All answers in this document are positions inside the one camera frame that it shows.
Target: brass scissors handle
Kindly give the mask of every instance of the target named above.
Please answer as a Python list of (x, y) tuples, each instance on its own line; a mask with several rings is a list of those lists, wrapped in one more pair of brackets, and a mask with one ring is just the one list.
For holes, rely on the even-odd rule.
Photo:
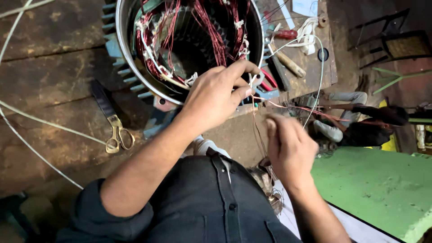
[[(123, 125), (122, 125), (120, 119), (117, 117), (117, 115), (112, 115), (112, 116), (108, 117), (107, 119), (108, 119), (108, 122), (112, 126), (112, 137), (110, 139), (108, 139), (108, 141), (105, 144), (105, 149), (106, 149), (107, 153), (117, 153), (120, 150), (120, 148), (119, 148), (120, 144), (126, 150), (131, 149), (133, 147), (133, 145), (135, 144), (135, 137), (132, 135), (132, 133), (129, 130), (127, 130), (126, 128), (123, 128)], [(129, 137), (130, 137), (130, 146), (129, 147), (126, 147), (124, 145), (123, 137), (121, 136), (121, 131), (126, 131), (127, 134), (129, 135)]]

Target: white wire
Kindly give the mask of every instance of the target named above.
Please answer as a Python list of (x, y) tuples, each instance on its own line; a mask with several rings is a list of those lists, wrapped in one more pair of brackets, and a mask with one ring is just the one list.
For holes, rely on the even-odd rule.
[(53, 2), (53, 1), (55, 1), (55, 0), (44, 0), (44, 1), (40, 1), (38, 3), (32, 4), (30, 6), (28, 4), (26, 4), (24, 7), (16, 8), (14, 10), (10, 10), (10, 11), (1, 13), (0, 14), (0, 19), (4, 18), (6, 16), (9, 16), (9, 15), (15, 14), (15, 13), (21, 13), (21, 12), (25, 12), (25, 11), (30, 10), (30, 9), (34, 9), (36, 7), (42, 6), (44, 4), (47, 4), (47, 3), (50, 3), (50, 2)]
[(82, 186), (80, 186), (78, 183), (76, 183), (75, 181), (73, 181), (71, 178), (67, 177), (65, 174), (63, 174), (59, 169), (57, 169), (56, 167), (54, 167), (52, 164), (50, 164), (44, 157), (42, 157), (42, 155), (40, 155), (29, 143), (27, 143), (26, 140), (24, 140), (24, 138), (21, 137), (21, 135), (19, 135), (19, 133), (15, 130), (15, 128), (13, 128), (13, 126), (9, 123), (9, 120), (6, 118), (6, 116), (3, 114), (2, 109), (0, 108), (0, 115), (3, 117), (4, 121), (6, 122), (6, 124), (10, 127), (10, 129), (21, 139), (21, 141), (27, 145), (27, 147), (29, 147), (30, 150), (32, 150), (40, 159), (42, 159), (47, 165), (49, 165), (51, 168), (53, 168), (55, 171), (57, 171), (57, 173), (59, 173), (60, 175), (62, 175), (64, 178), (66, 178), (68, 181), (72, 182), (74, 185), (76, 185), (77, 187), (79, 187), (80, 189), (83, 189)]
[(80, 136), (86, 137), (86, 138), (88, 138), (88, 139), (91, 139), (91, 140), (96, 141), (96, 142), (98, 142), (98, 143), (100, 143), (100, 144), (103, 144), (103, 145), (106, 144), (104, 141), (101, 141), (101, 140), (99, 140), (99, 139), (97, 139), (97, 138), (94, 138), (94, 137), (90, 137), (89, 135), (86, 135), (86, 134), (81, 133), (81, 132), (79, 132), (79, 131), (75, 131), (75, 130), (72, 130), (72, 129), (66, 128), (66, 127), (64, 127), (64, 126), (60, 126), (60, 125), (57, 125), (57, 124), (55, 124), (55, 123), (52, 123), (52, 122), (49, 122), (49, 121), (45, 121), (45, 120), (39, 119), (39, 118), (37, 118), (37, 117), (34, 117), (34, 116), (32, 116), (32, 115), (29, 115), (29, 114), (27, 114), (27, 113), (25, 113), (25, 112), (22, 112), (22, 111), (18, 110), (17, 108), (15, 108), (15, 107), (13, 107), (13, 106), (10, 106), (10, 105), (6, 104), (5, 102), (3, 102), (3, 101), (1, 101), (1, 100), (0, 100), (0, 105), (4, 106), (4, 107), (8, 108), (9, 110), (14, 111), (14, 112), (16, 112), (16, 113), (18, 113), (18, 114), (20, 114), (20, 115), (23, 115), (23, 116), (25, 116), (25, 117), (27, 117), (27, 118), (30, 118), (30, 119), (32, 119), (32, 120), (35, 120), (35, 121), (37, 121), (37, 122), (44, 123), (44, 124), (47, 124), (47, 125), (53, 126), (53, 127), (55, 127), (55, 128), (59, 128), (59, 129), (62, 129), (62, 130), (65, 130), (65, 131), (71, 132), (71, 133), (75, 133), (75, 134), (77, 134), (77, 135), (80, 135)]
[[(288, 42), (287, 44), (285, 44), (283, 47), (281, 47), (281, 48), (277, 49), (276, 51), (274, 51), (273, 54), (271, 54), (270, 56), (273, 56), (276, 52), (280, 51), (282, 48), (286, 47), (287, 45), (291, 44), (292, 42), (294, 42), (294, 41), (296, 41), (296, 40), (299, 40), (299, 39), (301, 39), (301, 38), (304, 38), (304, 37), (306, 37), (306, 36), (314, 36), (314, 37), (315, 37), (315, 38), (320, 42), (320, 45), (321, 45), (321, 54), (322, 54), (322, 56), (324, 57), (324, 48), (323, 48), (323, 43), (321, 42), (321, 40), (320, 40), (316, 35), (305, 35), (305, 36), (302, 36), (302, 37), (300, 37), (300, 38), (294, 39), (294, 40)], [(318, 88), (317, 99), (315, 100), (314, 107), (312, 107), (312, 110), (311, 110), (311, 113), (310, 113), (309, 116), (308, 116), (308, 119), (306, 119), (306, 122), (305, 122), (305, 124), (303, 125), (303, 129), (305, 128), (307, 122), (309, 121), (309, 118), (311, 117), (311, 115), (312, 115), (312, 113), (313, 113), (313, 110), (314, 110), (315, 107), (317, 106), (317, 102), (318, 102), (318, 98), (319, 98), (320, 90), (321, 90), (321, 84), (322, 84), (322, 82), (323, 82), (323, 74), (324, 74), (324, 58), (322, 58), (322, 60), (323, 60), (323, 61), (321, 62), (320, 86), (319, 86), (319, 88)]]
[(174, 81), (173, 79), (171, 79), (170, 77), (166, 76), (162, 72), (162, 70), (160, 69), (159, 65), (156, 63), (156, 61), (155, 61), (155, 59), (153, 57), (152, 50), (150, 49), (150, 47), (147, 46), (146, 41), (144, 40), (143, 32), (144, 32), (144, 30), (141, 30), (141, 40), (142, 40), (142, 42), (144, 44), (144, 47), (146, 48), (146, 52), (147, 52), (148, 56), (150, 57), (150, 59), (152, 60), (152, 62), (155, 64), (156, 69), (160, 72), (162, 78), (165, 79), (168, 82), (171, 82), (171, 83), (179, 86), (179, 87), (182, 87), (185, 90), (190, 90), (191, 89), (190, 87), (188, 87), (186, 85), (183, 85), (183, 84), (181, 84), (179, 82)]
[[(49, 1), (42, 1), (42, 2), (39, 2), (39, 3), (37, 3), (37, 4), (39, 4), (39, 6), (40, 5), (42, 5), (42, 4), (45, 4), (45, 3), (48, 3), (48, 2), (50, 2), (50, 1), (53, 1), (53, 0), (49, 0)], [(16, 17), (16, 20), (15, 20), (15, 23), (13, 24), (13, 26), (12, 26), (12, 28), (10, 29), (10, 31), (9, 31), (9, 35), (7, 36), (7, 38), (6, 38), (6, 41), (4, 42), (4, 45), (3, 45), (3, 48), (2, 48), (2, 51), (1, 51), (1, 54), (0, 54), (0, 64), (1, 64), (1, 60), (3, 59), (3, 55), (4, 55), (4, 52), (5, 52), (5, 50), (6, 50), (6, 47), (7, 47), (7, 44), (9, 43), (9, 40), (10, 40), (10, 38), (11, 38), (11, 36), (12, 36), (12, 34), (13, 34), (13, 31), (15, 30), (15, 28), (16, 28), (16, 25), (18, 24), (18, 22), (19, 22), (19, 20), (21, 19), (21, 17), (22, 17), (22, 15), (23, 15), (23, 13), (24, 13), (24, 11), (26, 10), (25, 8), (26, 7), (28, 7), (29, 6), (29, 4), (32, 2), (32, 0), (28, 0), (27, 1), (27, 3), (25, 4), (25, 6), (23, 7), (23, 8), (20, 8), (19, 10), (21, 10), (22, 9), (22, 11), (20, 11), (19, 12), (19, 14), (18, 14), (18, 16)], [(0, 107), (0, 115), (3, 117), (3, 119), (4, 119), (4, 121), (6, 122), (6, 124), (9, 126), (9, 128), (15, 133), (15, 135), (17, 135), (17, 137), (19, 138), (19, 139), (21, 139), (21, 141), (25, 144), (25, 145), (27, 145), (27, 147), (29, 147), (29, 149), (31, 150), (31, 151), (33, 151), (40, 159), (42, 159), (47, 165), (49, 165), (51, 168), (53, 168), (55, 171), (57, 171), (57, 173), (59, 173), (60, 175), (62, 175), (64, 178), (66, 178), (68, 181), (70, 181), (72, 184), (74, 184), (74, 185), (76, 185), (78, 188), (80, 188), (81, 190), (83, 189), (83, 187), (82, 186), (80, 186), (78, 183), (76, 183), (75, 181), (73, 181), (71, 178), (69, 178), (69, 177), (67, 177), (65, 174), (63, 174), (61, 171), (59, 171), (59, 169), (57, 169), (56, 167), (54, 167), (52, 164), (50, 164), (42, 155), (40, 155), (29, 143), (27, 143), (27, 141), (26, 140), (24, 140), (24, 138), (23, 137), (21, 137), (21, 135), (19, 135), (19, 133), (15, 130), (15, 128), (13, 128), (13, 126), (9, 123), (9, 120), (6, 118), (6, 116), (3, 114), (3, 110), (1, 109), (1, 107)]]
[[(27, 3), (24, 5), (24, 7), (28, 6), (33, 0), (28, 0)], [(9, 44), (10, 38), (12, 37), (12, 33), (15, 31), (16, 26), (18, 25), (19, 20), (21, 19), (22, 15), (24, 14), (24, 11), (20, 12), (18, 16), (16, 17), (15, 22), (12, 25), (12, 28), (9, 31), (9, 34), (6, 38), (6, 41), (4, 42), (3, 48), (1, 49), (0, 53), (0, 64), (1, 60), (3, 60), (4, 52), (6, 51), (7, 44)]]

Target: scissors blade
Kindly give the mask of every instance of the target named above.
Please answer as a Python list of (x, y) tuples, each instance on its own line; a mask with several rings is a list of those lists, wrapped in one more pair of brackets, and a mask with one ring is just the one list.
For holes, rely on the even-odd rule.
[(99, 83), (97, 80), (93, 80), (91, 82), (91, 87), (93, 96), (96, 98), (96, 102), (98, 103), (105, 117), (108, 118), (115, 115), (115, 110), (109, 101), (101, 83)]

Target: wooden table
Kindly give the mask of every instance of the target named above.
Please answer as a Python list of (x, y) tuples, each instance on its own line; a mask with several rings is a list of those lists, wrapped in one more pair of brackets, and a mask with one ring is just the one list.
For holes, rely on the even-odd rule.
[[(275, 2), (263, 6), (263, 10), (273, 9)], [(0, 65), (0, 100), (41, 119), (102, 141), (111, 137), (112, 128), (89, 90), (89, 82), (94, 78), (113, 92), (114, 99), (129, 115), (136, 146), (112, 155), (105, 152), (102, 144), (3, 108), (16, 130), (66, 175), (108, 160), (124, 160), (144, 143), (142, 130), (149, 109), (129, 91), (112, 67), (104, 46), (103, 5), (103, 0), (56, 0), (25, 12)], [(2, 1), (0, 12), (21, 6), (20, 1)], [(1, 46), (15, 18), (16, 15), (0, 19), (0, 29), (4, 30), (0, 35)], [(323, 44), (333, 53), (329, 28), (318, 31), (320, 38), (325, 35)], [(299, 50), (288, 51), (288, 56), (308, 72), (306, 79), (292, 79), (289, 96), (316, 91), (319, 77), (316, 55), (305, 58)], [(336, 68), (328, 65), (334, 63), (332, 54), (330, 58), (325, 66), (323, 87), (330, 85), (331, 74), (336, 72)], [(0, 135), (0, 197), (60, 178), (1, 120)]]
[[(291, 10), (292, 7), (290, 3), (291, 1), (287, 3), (288, 10)], [(266, 13), (266, 11), (270, 12), (279, 6), (276, 0), (258, 0), (257, 5), (261, 13)], [(327, 14), (327, 3), (325, 0), (318, 1), (318, 15), (322, 13)], [(300, 28), (303, 22), (308, 18), (304, 15), (300, 15), (292, 11), (290, 11), (290, 15), (293, 22), (295, 23), (295, 30)], [(270, 24), (273, 24), (274, 26), (276, 26), (278, 23), (281, 23), (282, 27), (284, 27), (283, 29), (290, 29), (281, 11), (278, 11), (277, 13), (272, 15), (269, 22), (271, 22)], [(327, 48), (329, 51), (329, 59), (324, 62), (324, 74), (321, 86), (321, 89), (324, 89), (330, 87), (332, 84), (337, 82), (336, 62), (334, 60), (330, 25), (327, 25), (324, 28), (317, 27), (315, 29), (315, 32), (316, 36), (321, 39), (323, 47)], [(275, 39), (275, 46), (277, 48), (282, 47), (286, 43), (288, 43), (288, 40), (277, 38)], [(285, 69), (285, 74), (291, 84), (291, 90), (289, 92), (281, 93), (279, 97), (280, 102), (306, 95), (318, 90), (321, 74), (321, 62), (318, 60), (318, 49), (320, 48), (321, 46), (319, 42), (316, 41), (316, 52), (311, 55), (305, 55), (300, 50), (300, 48), (297, 47), (286, 47), (281, 50), (285, 55), (291, 58), (291, 60), (293, 60), (297, 65), (299, 65), (299, 67), (306, 71), (306, 76), (304, 78), (297, 78), (291, 71)]]

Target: scissors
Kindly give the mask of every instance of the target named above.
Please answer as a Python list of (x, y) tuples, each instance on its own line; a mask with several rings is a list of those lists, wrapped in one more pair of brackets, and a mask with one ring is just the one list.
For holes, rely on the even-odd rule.
[[(99, 107), (112, 126), (112, 137), (108, 139), (105, 144), (107, 153), (117, 153), (120, 150), (120, 144), (126, 150), (131, 149), (135, 144), (135, 137), (129, 130), (123, 128), (120, 119), (117, 117), (117, 114), (115, 113), (115, 110), (104, 91), (105, 88), (97, 80), (93, 80), (91, 82), (91, 86), (93, 96), (96, 98)], [(129, 147), (127, 147), (123, 142), (123, 137), (121, 136), (122, 131), (125, 131), (130, 137)]]

